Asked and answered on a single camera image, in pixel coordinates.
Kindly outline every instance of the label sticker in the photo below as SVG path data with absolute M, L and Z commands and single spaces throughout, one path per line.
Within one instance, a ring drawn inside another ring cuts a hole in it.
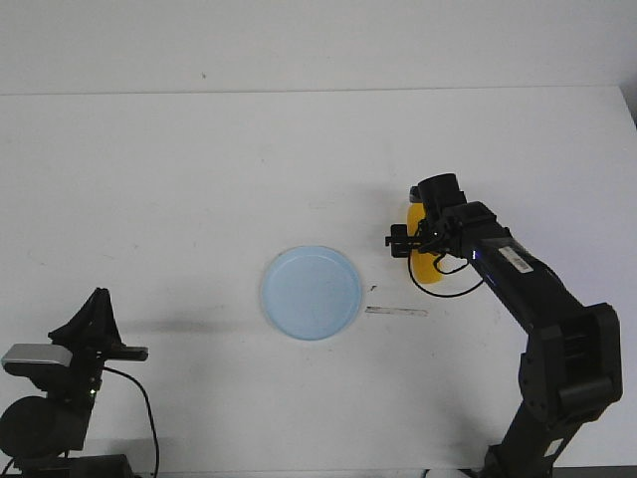
M 564 441 L 563 438 L 559 438 L 557 440 L 553 440 L 550 445 L 548 445 L 548 448 L 546 448 L 546 453 L 544 453 L 544 458 L 546 458 L 547 456 L 552 456 L 554 455 L 557 450 L 559 449 L 559 446 L 561 445 L 561 442 Z
M 527 261 L 525 261 L 520 255 L 513 250 L 512 247 L 501 247 L 500 253 L 507 258 L 513 266 L 518 269 L 519 272 L 525 274 L 527 272 L 532 272 L 533 267 L 531 267 Z

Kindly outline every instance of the yellow object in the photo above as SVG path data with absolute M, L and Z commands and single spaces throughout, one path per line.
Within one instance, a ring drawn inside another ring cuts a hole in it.
M 420 202 L 412 203 L 407 211 L 407 232 L 413 236 L 418 229 L 418 223 L 425 218 L 425 208 Z M 411 251 L 411 270 L 416 281 L 420 284 L 433 284 L 442 279 L 434 267 L 436 256 L 430 253 L 420 254 L 417 250 Z

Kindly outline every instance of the white table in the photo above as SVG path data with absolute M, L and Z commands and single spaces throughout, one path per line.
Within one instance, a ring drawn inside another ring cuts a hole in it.
M 558 465 L 634 464 L 636 157 L 616 88 L 2 97 L 0 349 L 46 342 L 107 287 L 123 340 L 150 348 L 121 368 L 148 388 L 165 471 L 477 466 L 520 402 L 526 338 L 487 288 L 419 293 L 383 244 L 409 186 L 453 171 L 582 303 L 617 310 L 625 397 Z M 365 291 L 319 343 L 259 304 L 268 264 L 304 244 L 344 253 Z M 36 391 L 1 380 L 2 409 Z M 151 466 L 118 377 L 86 449 Z

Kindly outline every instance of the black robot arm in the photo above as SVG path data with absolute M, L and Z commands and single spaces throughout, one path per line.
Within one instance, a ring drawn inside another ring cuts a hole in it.
M 464 258 L 529 335 L 518 413 L 489 448 L 485 478 L 545 478 L 579 427 L 622 394 L 619 323 L 608 304 L 582 306 L 481 202 L 467 202 L 454 174 L 418 184 L 427 211 L 418 236 L 394 224 L 394 257 L 419 252 Z

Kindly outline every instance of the blue plate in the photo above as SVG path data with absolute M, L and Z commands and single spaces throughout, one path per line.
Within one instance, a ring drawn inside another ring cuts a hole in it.
M 362 297 L 360 279 L 338 252 L 304 246 L 279 256 L 268 268 L 261 299 L 270 321 L 304 341 L 326 339 L 356 316 Z

